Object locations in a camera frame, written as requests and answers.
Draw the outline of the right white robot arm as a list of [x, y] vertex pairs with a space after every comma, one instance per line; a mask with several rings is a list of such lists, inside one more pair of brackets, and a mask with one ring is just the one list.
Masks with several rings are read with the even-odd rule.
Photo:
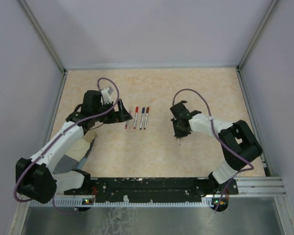
[[226, 189], [226, 181], [254, 169], [252, 162], [262, 155], [262, 147], [245, 121], [221, 121], [197, 110], [190, 112], [184, 103], [181, 101], [170, 108], [174, 136], [180, 139], [199, 132], [216, 138], [221, 144], [224, 160], [209, 175], [210, 190], [219, 194]]

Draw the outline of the blue end white pen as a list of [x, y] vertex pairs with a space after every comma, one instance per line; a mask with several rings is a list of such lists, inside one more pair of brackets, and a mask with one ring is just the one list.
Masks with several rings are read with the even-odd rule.
[[141, 120], [140, 120], [140, 127], [139, 127], [140, 130], [142, 130], [143, 128], [144, 115], [145, 115], [145, 107], [142, 108], [142, 112], [141, 112]]

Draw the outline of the red capped white pen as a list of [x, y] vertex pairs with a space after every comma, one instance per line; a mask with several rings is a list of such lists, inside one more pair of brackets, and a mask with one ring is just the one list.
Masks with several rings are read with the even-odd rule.
[[139, 106], [137, 106], [135, 108], [135, 117], [134, 117], [133, 129], [136, 129], [136, 127], [137, 127], [138, 112], [139, 112]]

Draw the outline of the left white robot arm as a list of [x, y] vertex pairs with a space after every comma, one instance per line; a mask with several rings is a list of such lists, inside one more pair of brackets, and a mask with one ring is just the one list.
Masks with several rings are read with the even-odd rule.
[[112, 87], [88, 90], [84, 94], [83, 102], [66, 118], [56, 135], [36, 154], [17, 161], [13, 195], [18, 202], [22, 201], [18, 194], [28, 197], [28, 201], [35, 200], [45, 204], [59, 192], [76, 189], [81, 194], [87, 194], [91, 191], [92, 182], [88, 173], [73, 169], [55, 174], [54, 170], [68, 150], [96, 122], [114, 124], [132, 119], [120, 98], [112, 101], [113, 91]]

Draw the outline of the dark red pen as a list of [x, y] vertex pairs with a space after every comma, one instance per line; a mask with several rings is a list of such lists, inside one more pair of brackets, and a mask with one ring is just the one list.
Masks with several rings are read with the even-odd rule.
[[145, 118], [145, 122], [144, 122], [144, 130], [146, 130], [146, 127], [147, 127], [148, 115], [149, 115], [149, 107], [147, 107], [147, 109], [146, 109], [146, 118]]

